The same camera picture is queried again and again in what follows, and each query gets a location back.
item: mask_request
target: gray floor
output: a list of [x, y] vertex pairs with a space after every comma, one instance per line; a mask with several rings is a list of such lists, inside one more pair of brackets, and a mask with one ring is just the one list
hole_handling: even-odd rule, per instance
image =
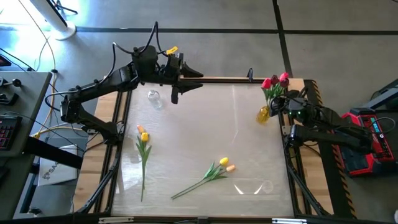
[[[391, 0], [278, 2], [284, 29], [398, 30], [398, 3]], [[63, 0], [62, 3], [79, 11], [78, 15], [66, 12], [65, 17], [82, 27], [149, 28], [155, 20], [159, 21], [160, 28], [277, 27], [271, 0]], [[28, 17], [23, 19], [22, 8], [16, 6], [15, 12], [19, 12], [15, 13], [19, 18], [9, 21], [31, 24]], [[2, 21], [7, 18], [0, 15]], [[33, 65], [44, 39], [35, 27], [20, 27], [19, 31], [0, 31], [0, 47]], [[78, 32], [64, 42], [50, 39], [60, 71], [58, 90], [67, 90], [105, 75], [111, 66], [112, 42], [131, 49], [144, 45], [147, 37], [148, 34], [140, 33]], [[396, 35], [286, 35], [286, 44], [294, 77], [316, 80], [324, 103], [342, 114], [366, 102], [373, 91], [397, 78], [397, 38]], [[188, 64], [206, 76], [243, 77], [249, 67], [254, 69], [255, 77], [284, 72], [277, 34], [160, 34], [160, 42], [164, 49], [178, 46]], [[116, 67], [128, 61], [128, 55], [117, 52]], [[52, 60], [46, 48], [40, 70], [51, 68]], [[93, 113], [95, 104], [95, 100], [87, 102], [85, 108]], [[47, 112], [44, 105], [38, 120], [43, 121]], [[71, 131], [60, 133], [75, 136]], [[396, 175], [349, 179], [358, 218], [392, 222], [392, 215], [398, 208], [397, 184]], [[48, 194], [54, 198], [62, 197], [59, 201], [64, 203], [59, 205], [60, 210], [47, 210], [46, 215], [65, 212], [70, 195], [64, 191], [59, 186], [39, 190], [33, 204], [47, 207], [42, 198], [51, 192]]]

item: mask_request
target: glass surface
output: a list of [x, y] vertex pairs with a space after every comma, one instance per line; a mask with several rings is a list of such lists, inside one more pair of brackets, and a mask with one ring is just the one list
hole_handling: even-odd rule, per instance
[[[163, 109], [147, 99], [164, 96]], [[113, 215], [289, 217], [293, 215], [278, 117], [256, 122], [265, 98], [260, 85], [204, 84], [170, 101], [170, 86], [133, 91]], [[141, 202], [142, 164], [136, 125], [150, 134]], [[198, 182], [213, 161], [228, 157], [236, 170], [172, 200]]]

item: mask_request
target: flower vase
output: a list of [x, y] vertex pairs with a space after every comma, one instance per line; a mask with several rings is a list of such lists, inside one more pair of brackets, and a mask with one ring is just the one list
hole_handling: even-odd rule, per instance
[[266, 124], [269, 118], [269, 106], [263, 106], [257, 114], [256, 121], [259, 124]]

